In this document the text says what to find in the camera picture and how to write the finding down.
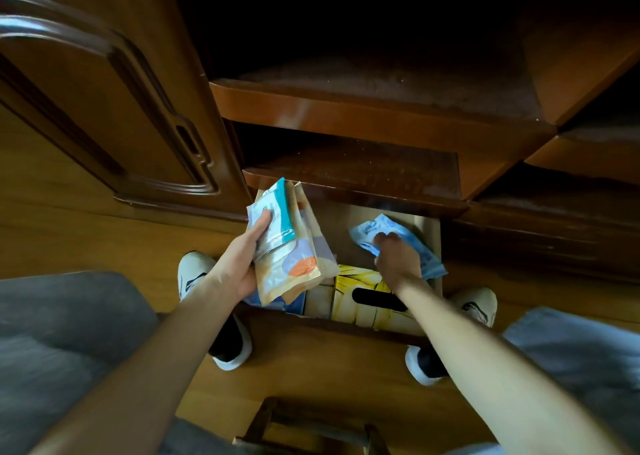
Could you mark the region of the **person's grey trouser leg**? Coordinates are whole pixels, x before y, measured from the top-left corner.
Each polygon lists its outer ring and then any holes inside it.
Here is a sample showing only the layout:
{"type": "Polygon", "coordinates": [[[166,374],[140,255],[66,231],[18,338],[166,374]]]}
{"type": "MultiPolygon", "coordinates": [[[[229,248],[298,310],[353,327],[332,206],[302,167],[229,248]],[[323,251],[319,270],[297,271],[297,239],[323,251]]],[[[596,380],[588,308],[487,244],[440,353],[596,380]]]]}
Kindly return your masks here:
{"type": "MultiPolygon", "coordinates": [[[[163,321],[119,273],[0,281],[0,455],[29,455],[163,321]]],[[[244,453],[175,415],[156,455],[244,453]]]]}
{"type": "MultiPolygon", "coordinates": [[[[640,455],[640,334],[536,308],[502,337],[640,455]]],[[[453,455],[506,455],[498,442],[453,455]]]]}

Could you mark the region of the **brown wooden cabinet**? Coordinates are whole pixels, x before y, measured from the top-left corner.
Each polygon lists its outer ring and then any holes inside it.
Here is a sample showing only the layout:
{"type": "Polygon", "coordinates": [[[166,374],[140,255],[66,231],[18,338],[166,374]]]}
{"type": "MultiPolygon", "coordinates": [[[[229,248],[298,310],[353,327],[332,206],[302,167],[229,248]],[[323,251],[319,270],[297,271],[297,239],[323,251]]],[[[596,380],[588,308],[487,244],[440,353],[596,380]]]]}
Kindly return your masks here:
{"type": "Polygon", "coordinates": [[[249,193],[640,283],[640,0],[177,0],[249,193]]]}

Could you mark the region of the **person's right forearm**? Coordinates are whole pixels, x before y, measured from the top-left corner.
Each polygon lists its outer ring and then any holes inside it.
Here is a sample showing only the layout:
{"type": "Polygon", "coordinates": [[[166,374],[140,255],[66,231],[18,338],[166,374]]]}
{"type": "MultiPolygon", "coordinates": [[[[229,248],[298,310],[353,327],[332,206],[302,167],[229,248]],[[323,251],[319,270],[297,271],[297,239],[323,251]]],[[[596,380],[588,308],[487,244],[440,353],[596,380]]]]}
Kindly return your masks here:
{"type": "Polygon", "coordinates": [[[574,396],[420,278],[391,287],[506,455],[634,455],[574,396]]]}

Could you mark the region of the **person's left grey trouser leg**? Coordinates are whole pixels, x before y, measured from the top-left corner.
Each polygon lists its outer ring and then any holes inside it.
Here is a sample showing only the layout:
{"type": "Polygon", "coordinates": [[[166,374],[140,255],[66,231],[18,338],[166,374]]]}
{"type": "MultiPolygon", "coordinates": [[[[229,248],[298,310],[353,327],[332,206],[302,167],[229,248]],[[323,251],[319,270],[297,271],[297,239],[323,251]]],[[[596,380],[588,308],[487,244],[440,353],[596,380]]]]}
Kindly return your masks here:
{"type": "MultiPolygon", "coordinates": [[[[0,455],[29,455],[163,321],[119,273],[0,281],[0,455]]],[[[156,455],[244,453],[175,415],[156,455]]]]}

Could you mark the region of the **light blue packet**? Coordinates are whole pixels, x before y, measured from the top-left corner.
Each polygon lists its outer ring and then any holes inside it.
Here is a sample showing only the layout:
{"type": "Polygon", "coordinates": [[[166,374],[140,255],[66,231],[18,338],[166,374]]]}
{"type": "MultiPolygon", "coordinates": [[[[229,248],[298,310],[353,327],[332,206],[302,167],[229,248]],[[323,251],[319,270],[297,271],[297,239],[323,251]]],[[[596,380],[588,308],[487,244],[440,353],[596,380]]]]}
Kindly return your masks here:
{"type": "Polygon", "coordinates": [[[375,258],[380,255],[379,246],[374,243],[374,238],[379,233],[384,235],[395,233],[398,238],[409,244],[418,253],[423,280],[441,278],[448,274],[442,261],[416,234],[384,214],[349,229],[352,241],[370,252],[375,258]]]}

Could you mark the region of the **person's left forearm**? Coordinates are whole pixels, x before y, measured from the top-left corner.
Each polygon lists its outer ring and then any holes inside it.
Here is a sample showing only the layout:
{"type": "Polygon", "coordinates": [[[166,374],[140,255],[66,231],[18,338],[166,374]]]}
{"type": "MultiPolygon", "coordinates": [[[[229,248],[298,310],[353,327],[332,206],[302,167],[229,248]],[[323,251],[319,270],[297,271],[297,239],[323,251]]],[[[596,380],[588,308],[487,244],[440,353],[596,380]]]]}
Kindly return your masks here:
{"type": "Polygon", "coordinates": [[[239,284],[228,274],[206,275],[29,455],[156,455],[191,380],[241,300],[239,284]]]}

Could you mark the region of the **person's left hand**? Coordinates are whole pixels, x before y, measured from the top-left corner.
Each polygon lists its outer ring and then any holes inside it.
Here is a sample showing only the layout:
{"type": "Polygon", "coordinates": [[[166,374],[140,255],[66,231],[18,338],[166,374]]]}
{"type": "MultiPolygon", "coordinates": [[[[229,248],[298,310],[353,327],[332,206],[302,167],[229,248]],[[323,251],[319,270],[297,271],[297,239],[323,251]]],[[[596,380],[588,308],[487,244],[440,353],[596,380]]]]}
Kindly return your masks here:
{"type": "Polygon", "coordinates": [[[249,296],[257,288],[253,256],[247,251],[244,234],[236,237],[206,275],[207,288],[235,304],[249,296]]]}

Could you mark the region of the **person's right white shoe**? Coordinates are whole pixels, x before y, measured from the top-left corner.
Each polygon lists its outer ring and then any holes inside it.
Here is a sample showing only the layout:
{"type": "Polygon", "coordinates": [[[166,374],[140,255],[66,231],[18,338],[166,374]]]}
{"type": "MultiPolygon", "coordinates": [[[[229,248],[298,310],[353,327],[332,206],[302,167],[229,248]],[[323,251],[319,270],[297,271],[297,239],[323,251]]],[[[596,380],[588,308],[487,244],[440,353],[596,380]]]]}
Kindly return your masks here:
{"type": "MultiPolygon", "coordinates": [[[[468,288],[457,291],[449,302],[477,322],[493,327],[498,309],[495,293],[487,287],[468,288]]],[[[404,356],[405,366],[420,385],[432,386],[449,373],[431,344],[408,346],[404,356]]]]}

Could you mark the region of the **beige packet with orange spot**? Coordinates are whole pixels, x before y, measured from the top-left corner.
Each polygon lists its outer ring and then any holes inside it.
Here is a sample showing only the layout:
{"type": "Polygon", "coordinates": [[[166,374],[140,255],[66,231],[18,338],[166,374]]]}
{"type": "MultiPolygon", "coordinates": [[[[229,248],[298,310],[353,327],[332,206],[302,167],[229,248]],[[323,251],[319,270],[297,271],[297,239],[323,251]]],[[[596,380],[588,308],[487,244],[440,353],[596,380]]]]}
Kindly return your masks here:
{"type": "Polygon", "coordinates": [[[305,291],[339,274],[302,183],[285,180],[285,186],[296,238],[253,261],[261,307],[290,305],[305,291]]]}

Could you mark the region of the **cardboard box with yellow print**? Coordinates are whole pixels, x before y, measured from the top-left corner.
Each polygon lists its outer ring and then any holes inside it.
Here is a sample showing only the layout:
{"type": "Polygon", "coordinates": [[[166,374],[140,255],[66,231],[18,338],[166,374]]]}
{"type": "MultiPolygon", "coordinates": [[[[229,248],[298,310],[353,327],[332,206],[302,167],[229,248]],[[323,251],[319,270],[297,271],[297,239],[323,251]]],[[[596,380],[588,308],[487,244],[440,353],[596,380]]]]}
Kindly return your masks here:
{"type": "MultiPolygon", "coordinates": [[[[375,270],[375,257],[352,241],[349,229],[384,214],[409,228],[442,260],[440,220],[334,201],[309,202],[338,263],[339,274],[305,291],[290,305],[261,307],[257,291],[244,300],[245,304],[292,314],[328,328],[384,331],[409,339],[423,337],[407,307],[375,270]]],[[[442,278],[427,281],[437,293],[442,292],[442,278]]]]}

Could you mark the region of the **teal and white packet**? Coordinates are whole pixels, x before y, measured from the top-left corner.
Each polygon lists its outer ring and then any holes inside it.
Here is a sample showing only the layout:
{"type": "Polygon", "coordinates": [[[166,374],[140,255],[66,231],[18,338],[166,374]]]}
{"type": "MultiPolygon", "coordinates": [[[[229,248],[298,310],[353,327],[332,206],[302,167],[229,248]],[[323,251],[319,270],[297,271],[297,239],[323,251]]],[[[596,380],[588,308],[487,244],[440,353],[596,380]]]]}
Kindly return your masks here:
{"type": "Polygon", "coordinates": [[[254,226],[263,210],[270,212],[270,222],[257,241],[257,248],[253,256],[256,262],[265,254],[296,238],[289,213],[284,178],[279,179],[269,189],[265,190],[260,197],[256,198],[253,204],[247,207],[249,228],[254,226]]]}

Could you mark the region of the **person's white shoe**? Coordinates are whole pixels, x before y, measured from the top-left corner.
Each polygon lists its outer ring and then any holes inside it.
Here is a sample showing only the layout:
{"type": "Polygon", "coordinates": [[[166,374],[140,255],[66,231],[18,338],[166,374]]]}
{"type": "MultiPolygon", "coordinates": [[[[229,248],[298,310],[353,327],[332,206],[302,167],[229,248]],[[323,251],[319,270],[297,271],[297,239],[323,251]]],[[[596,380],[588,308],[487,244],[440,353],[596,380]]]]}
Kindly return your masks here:
{"type": "MultiPolygon", "coordinates": [[[[185,254],[178,266],[179,298],[182,302],[216,265],[216,260],[200,251],[185,254]]],[[[252,354],[248,329],[235,314],[229,315],[209,349],[209,355],[224,371],[239,368],[252,354]]]]}
{"type": "MultiPolygon", "coordinates": [[[[477,322],[493,327],[498,309],[495,293],[487,287],[468,288],[457,291],[449,302],[477,322]]],[[[405,366],[420,385],[432,386],[449,373],[431,344],[408,346],[404,356],[405,366]]]]}

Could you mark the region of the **brown wooden cabinet door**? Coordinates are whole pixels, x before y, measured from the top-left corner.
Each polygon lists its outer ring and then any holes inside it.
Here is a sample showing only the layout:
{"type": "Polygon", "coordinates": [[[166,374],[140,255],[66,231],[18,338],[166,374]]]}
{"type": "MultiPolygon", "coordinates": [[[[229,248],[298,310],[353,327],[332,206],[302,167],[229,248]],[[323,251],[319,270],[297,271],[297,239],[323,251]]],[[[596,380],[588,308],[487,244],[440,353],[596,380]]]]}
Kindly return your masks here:
{"type": "Polygon", "coordinates": [[[247,220],[177,0],[0,0],[0,104],[118,201],[247,220]]]}

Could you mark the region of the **person's right grey trouser leg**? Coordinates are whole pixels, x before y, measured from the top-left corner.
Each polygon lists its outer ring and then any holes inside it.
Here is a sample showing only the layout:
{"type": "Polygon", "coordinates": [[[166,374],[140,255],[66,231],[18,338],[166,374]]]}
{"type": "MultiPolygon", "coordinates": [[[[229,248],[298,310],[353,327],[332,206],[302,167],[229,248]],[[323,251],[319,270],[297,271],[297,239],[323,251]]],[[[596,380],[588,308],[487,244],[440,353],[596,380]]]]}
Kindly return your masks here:
{"type": "MultiPolygon", "coordinates": [[[[502,337],[640,455],[640,334],[536,308],[502,337]]],[[[506,455],[498,442],[453,455],[506,455]]]]}

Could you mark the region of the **person's left white shoe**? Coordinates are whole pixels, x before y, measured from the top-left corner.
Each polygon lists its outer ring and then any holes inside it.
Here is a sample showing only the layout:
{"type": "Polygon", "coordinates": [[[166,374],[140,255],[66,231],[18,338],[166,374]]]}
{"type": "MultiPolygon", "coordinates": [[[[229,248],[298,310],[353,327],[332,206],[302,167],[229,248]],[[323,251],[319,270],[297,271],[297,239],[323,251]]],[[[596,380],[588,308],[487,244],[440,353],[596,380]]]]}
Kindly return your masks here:
{"type": "MultiPolygon", "coordinates": [[[[216,265],[216,260],[200,251],[185,254],[178,266],[179,298],[182,302],[216,265]]],[[[248,329],[235,314],[229,315],[209,349],[209,355],[224,371],[239,368],[252,354],[248,329]]]]}

